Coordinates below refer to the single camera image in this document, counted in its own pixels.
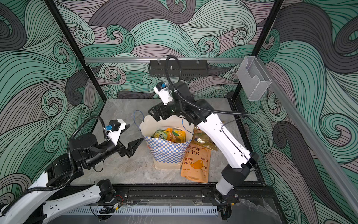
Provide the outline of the green snack bag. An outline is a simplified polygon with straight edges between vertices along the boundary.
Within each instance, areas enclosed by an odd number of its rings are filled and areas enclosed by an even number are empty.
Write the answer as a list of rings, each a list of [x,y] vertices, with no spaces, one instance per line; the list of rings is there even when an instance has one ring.
[[[153,134],[153,138],[159,138],[159,139],[166,140],[168,138],[168,135],[169,135],[169,132],[166,130],[157,130]]]

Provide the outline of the yellow snack bag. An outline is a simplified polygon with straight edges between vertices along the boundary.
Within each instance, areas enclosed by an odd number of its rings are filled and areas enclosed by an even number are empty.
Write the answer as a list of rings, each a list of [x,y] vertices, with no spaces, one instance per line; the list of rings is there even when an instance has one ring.
[[[166,140],[173,143],[185,143],[186,141],[186,133],[185,131],[175,129],[175,128],[167,128],[165,130],[167,132]]]

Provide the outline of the blue checkered paper bag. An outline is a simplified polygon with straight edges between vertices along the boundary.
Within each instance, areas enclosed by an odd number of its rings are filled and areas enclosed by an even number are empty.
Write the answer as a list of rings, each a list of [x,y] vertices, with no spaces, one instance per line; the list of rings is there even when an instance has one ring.
[[[186,150],[194,135],[194,125],[189,124],[184,118],[175,115],[163,120],[156,121],[151,115],[143,117],[143,121],[138,125],[144,140],[153,156],[156,169],[181,169]],[[185,132],[183,143],[172,142],[163,138],[156,138],[155,132],[171,128]]]

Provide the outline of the gold snack bag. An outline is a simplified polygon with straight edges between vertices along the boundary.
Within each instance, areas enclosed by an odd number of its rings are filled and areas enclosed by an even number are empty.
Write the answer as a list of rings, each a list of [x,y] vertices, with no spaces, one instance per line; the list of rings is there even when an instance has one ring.
[[[214,144],[214,142],[210,139],[210,137],[197,126],[194,127],[194,134],[193,134],[192,141],[195,144],[210,149],[212,151],[218,150],[218,147]]]

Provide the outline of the orange potato chips bag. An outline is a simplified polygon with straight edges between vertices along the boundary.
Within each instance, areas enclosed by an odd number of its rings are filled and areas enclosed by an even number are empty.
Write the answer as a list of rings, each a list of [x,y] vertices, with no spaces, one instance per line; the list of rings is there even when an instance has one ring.
[[[181,176],[197,183],[208,183],[211,150],[191,143],[184,156]]]

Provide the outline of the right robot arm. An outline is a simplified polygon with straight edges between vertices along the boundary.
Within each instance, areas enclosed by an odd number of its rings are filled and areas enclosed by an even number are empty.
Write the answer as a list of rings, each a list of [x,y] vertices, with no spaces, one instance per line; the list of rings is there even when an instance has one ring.
[[[215,110],[206,100],[195,100],[184,82],[179,80],[173,83],[170,79],[170,61],[176,62],[174,70],[179,73],[179,77],[182,77],[183,69],[180,60],[175,56],[168,56],[163,68],[167,82],[159,82],[154,88],[162,102],[153,106],[148,113],[156,121],[166,120],[173,115],[184,118],[212,139],[228,161],[213,192],[215,200],[224,203],[229,192],[239,186],[254,169],[259,156],[242,146],[218,116],[219,114],[239,115],[239,112]]]

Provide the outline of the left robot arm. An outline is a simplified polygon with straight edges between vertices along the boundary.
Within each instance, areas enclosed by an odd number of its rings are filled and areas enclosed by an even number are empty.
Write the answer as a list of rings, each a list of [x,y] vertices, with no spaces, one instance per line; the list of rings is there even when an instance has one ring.
[[[105,141],[98,143],[91,133],[79,135],[83,127],[93,119],[101,122]],[[73,209],[92,203],[110,203],[117,197],[109,179],[100,180],[89,188],[72,195],[51,201],[50,198],[84,175],[84,169],[94,169],[106,158],[118,153],[121,157],[132,157],[143,138],[124,146],[120,135],[130,127],[122,119],[111,120],[105,126],[99,116],[87,118],[73,132],[65,154],[50,163],[45,172],[16,199],[1,206],[2,224],[46,224]]]

